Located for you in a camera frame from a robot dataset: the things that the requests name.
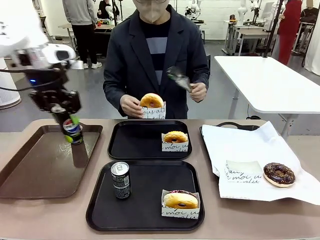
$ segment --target red apron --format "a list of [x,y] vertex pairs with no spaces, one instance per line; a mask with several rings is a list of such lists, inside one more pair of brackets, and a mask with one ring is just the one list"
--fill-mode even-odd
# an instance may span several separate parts
[[284,65],[287,65],[292,47],[294,45],[296,34],[299,28],[300,13],[301,13],[302,1],[289,0],[285,5],[285,11],[283,15],[285,19],[281,20],[279,25],[279,59],[278,61]]

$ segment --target tray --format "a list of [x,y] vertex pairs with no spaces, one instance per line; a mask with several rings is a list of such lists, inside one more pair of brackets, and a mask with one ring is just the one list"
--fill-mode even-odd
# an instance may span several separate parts
[[84,143],[67,143],[58,125],[40,127],[0,172],[0,198],[51,199],[74,194],[103,129],[82,124]]
[[122,121],[114,126],[108,154],[116,160],[184,159],[191,154],[189,138],[188,151],[162,151],[161,133],[181,131],[189,135],[187,125],[176,120]]
[[[205,209],[195,168],[184,161],[127,161],[131,195],[117,199],[111,166],[98,177],[86,212],[88,225],[97,231],[189,231],[203,222]],[[161,216],[162,189],[198,192],[201,205],[198,219]]]
[[[232,122],[232,121],[222,122],[222,123],[218,124],[217,127],[222,127],[222,126],[225,126],[225,125],[236,126],[237,129],[247,130],[247,131],[254,131],[254,130],[257,130],[259,128],[259,126],[257,126],[257,125],[240,125],[240,124]],[[202,137],[203,142],[204,142],[204,146],[205,146],[208,158],[210,159],[209,153],[208,153],[208,149],[207,149],[207,145],[205,143],[204,135],[203,135],[203,132],[202,132],[202,126],[200,127],[200,133],[201,133],[201,137]],[[214,176],[216,177],[217,181],[219,182],[219,177],[217,175],[214,175]]]

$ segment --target white wall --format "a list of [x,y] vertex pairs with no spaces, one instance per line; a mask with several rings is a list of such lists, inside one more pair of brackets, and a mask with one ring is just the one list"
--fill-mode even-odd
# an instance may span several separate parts
[[[177,0],[177,11],[184,15],[185,7],[188,5],[188,0]],[[261,11],[262,14],[265,4],[274,2],[274,0],[262,0]],[[313,0],[314,7],[319,6],[320,0]],[[94,4],[95,12],[98,11],[100,0],[96,0]],[[116,4],[120,10],[120,2],[116,0]],[[247,7],[250,7],[251,2],[247,1]],[[48,31],[51,35],[67,36],[68,33],[65,29],[58,28],[58,26],[66,24],[67,19],[65,16],[62,0],[41,0],[41,5],[44,15],[46,15],[46,24]],[[238,18],[238,8],[240,7],[240,0],[203,0],[201,3],[201,16],[198,19],[204,20],[205,25],[201,28],[205,30],[205,38],[213,40],[225,39],[224,29],[226,25],[224,20],[228,20],[231,14]],[[306,1],[302,3],[302,9],[306,8]],[[122,1],[123,17],[130,16],[136,7],[132,0]],[[250,10],[245,14],[244,19],[252,20],[254,13]]]

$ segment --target black soda can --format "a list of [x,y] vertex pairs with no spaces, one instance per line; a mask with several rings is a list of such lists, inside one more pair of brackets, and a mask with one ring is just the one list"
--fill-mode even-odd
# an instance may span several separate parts
[[79,118],[73,114],[68,114],[67,111],[59,105],[53,106],[51,112],[60,125],[66,141],[73,145],[81,144],[84,138],[82,128],[79,124]]
[[128,198],[131,194],[129,165],[123,161],[116,162],[111,167],[111,175],[115,196],[118,199]]

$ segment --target donut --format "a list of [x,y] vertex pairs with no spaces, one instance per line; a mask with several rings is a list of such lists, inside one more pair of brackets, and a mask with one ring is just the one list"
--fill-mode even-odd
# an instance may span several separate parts
[[271,162],[264,166],[263,176],[273,185],[280,188],[287,188],[294,184],[296,176],[287,166]]
[[198,208],[198,199],[188,191],[175,190],[170,191],[163,197],[164,205],[173,209],[196,209]]
[[147,108],[162,108],[165,104],[159,95],[155,93],[147,93],[141,98],[140,106]]
[[164,135],[163,140],[166,143],[179,144],[188,142],[188,137],[182,131],[170,131]]

